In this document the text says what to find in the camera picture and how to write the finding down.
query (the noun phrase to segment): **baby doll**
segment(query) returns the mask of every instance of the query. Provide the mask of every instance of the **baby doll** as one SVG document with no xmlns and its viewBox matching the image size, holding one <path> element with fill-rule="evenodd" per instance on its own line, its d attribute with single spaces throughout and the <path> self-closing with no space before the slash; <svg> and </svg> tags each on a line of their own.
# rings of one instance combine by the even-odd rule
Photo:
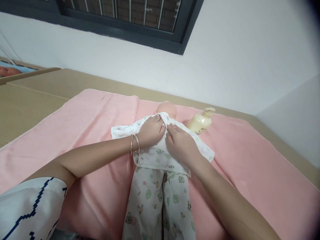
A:
<svg viewBox="0 0 320 240">
<path fill-rule="evenodd" d="M 212 161 L 214 152 L 196 134 L 175 120 L 175 105 L 170 102 L 161 103 L 155 114 L 161 116 L 165 125 L 172 123 L 189 133 L 195 139 L 201 154 Z M 113 127 L 112 138 L 138 133 L 142 124 L 151 116 L 130 126 Z M 127 205 L 122 235 L 124 240 L 161 239 L 162 232 L 164 239 L 195 239 L 188 185 L 190 170 L 168 153 L 165 138 L 166 133 L 156 145 L 141 149 L 139 155 L 133 153 L 137 167 Z"/>
<path fill-rule="evenodd" d="M 11 67 L 0 66 L 0 77 L 7 77 L 22 73 L 20 70 Z"/>
</svg>

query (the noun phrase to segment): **white cloth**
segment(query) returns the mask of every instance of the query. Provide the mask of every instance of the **white cloth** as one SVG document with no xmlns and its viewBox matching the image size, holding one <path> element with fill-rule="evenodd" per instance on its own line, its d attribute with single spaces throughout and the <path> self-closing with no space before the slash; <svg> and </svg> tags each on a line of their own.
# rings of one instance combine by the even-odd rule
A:
<svg viewBox="0 0 320 240">
<path fill-rule="evenodd" d="M 42 177 L 0 195 L 0 239 L 50 239 L 67 192 L 60 179 Z"/>
<path fill-rule="evenodd" d="M 161 240 L 162 230 L 164 239 L 196 238 L 188 177 L 181 173 L 137 166 L 122 239 Z"/>
<path fill-rule="evenodd" d="M 175 124 L 195 140 L 200 153 L 211 162 L 214 152 L 182 123 L 158 113 L 164 124 Z M 137 134 L 147 116 L 130 126 L 111 129 L 113 139 Z M 133 175 L 123 228 L 123 240 L 195 239 L 195 228 L 189 198 L 190 170 L 179 164 L 166 147 L 166 133 L 158 144 L 133 154 L 137 165 Z"/>
<path fill-rule="evenodd" d="M 165 112 L 158 113 L 164 121 L 165 125 L 167 124 L 175 124 L 187 133 L 189 133 L 195 142 L 197 143 L 198 149 L 200 153 L 211 162 L 214 158 L 214 151 L 212 151 L 201 139 L 193 133 L 190 129 L 188 129 L 184 124 L 179 123 L 173 118 L 169 118 L 169 115 Z M 132 134 L 137 134 L 140 131 L 141 126 L 144 122 L 149 118 L 153 117 L 146 116 L 141 120 L 136 121 L 130 126 L 115 126 L 111 128 L 111 135 L 113 139 L 122 138 L 126 136 L 131 136 Z M 174 171 L 182 174 L 186 174 L 190 177 L 190 170 L 186 166 L 182 166 L 178 163 L 171 155 L 168 153 L 166 147 L 166 132 L 160 142 L 152 147 L 147 149 L 142 149 L 140 154 L 133 153 L 133 159 L 135 160 L 135 164 L 139 167 L 152 168 L 152 169 L 161 169 L 167 171 Z"/>
</svg>

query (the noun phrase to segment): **doll head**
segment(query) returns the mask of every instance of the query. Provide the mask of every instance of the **doll head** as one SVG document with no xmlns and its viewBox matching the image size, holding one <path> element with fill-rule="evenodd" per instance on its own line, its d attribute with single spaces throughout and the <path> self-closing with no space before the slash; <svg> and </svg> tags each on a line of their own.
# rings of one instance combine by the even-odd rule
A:
<svg viewBox="0 0 320 240">
<path fill-rule="evenodd" d="M 16 68 L 10 68 L 10 67 L 5 68 L 3 66 L 0 66 L 0 77 L 12 76 L 19 73 L 22 73 L 22 72 Z"/>
<path fill-rule="evenodd" d="M 175 105 L 173 105 L 171 102 L 164 102 L 160 103 L 160 105 L 157 108 L 156 114 L 159 112 L 166 112 L 169 114 L 170 118 L 175 119 L 177 116 L 177 108 Z"/>
</svg>

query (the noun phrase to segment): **pink towel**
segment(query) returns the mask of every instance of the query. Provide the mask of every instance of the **pink towel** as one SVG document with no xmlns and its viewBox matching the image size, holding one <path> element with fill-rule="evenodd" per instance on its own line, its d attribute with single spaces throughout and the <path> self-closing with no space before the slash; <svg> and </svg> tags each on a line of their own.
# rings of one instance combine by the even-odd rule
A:
<svg viewBox="0 0 320 240">
<path fill-rule="evenodd" d="M 0 194 L 60 154 L 110 140 L 115 125 L 154 114 L 158 103 L 84 90 L 0 150 Z M 177 106 L 177 121 L 200 110 Z M 246 121 L 215 114 L 200 138 L 215 152 L 212 165 L 266 218 L 280 238 L 308 239 L 317 226 L 320 192 Z M 121 239 L 134 172 L 126 154 L 69 189 L 58 228 L 94 239 Z M 228 239 L 199 180 L 190 181 L 197 239 Z"/>
</svg>

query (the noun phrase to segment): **woman's left hand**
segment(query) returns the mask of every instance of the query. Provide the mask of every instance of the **woman's left hand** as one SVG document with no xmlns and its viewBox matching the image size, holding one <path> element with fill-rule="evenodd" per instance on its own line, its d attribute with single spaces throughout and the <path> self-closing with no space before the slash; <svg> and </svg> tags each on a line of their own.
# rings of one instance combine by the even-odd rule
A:
<svg viewBox="0 0 320 240">
<path fill-rule="evenodd" d="M 159 115 L 149 117 L 136 134 L 140 148 L 146 148 L 157 144 L 166 131 L 163 120 Z"/>
</svg>

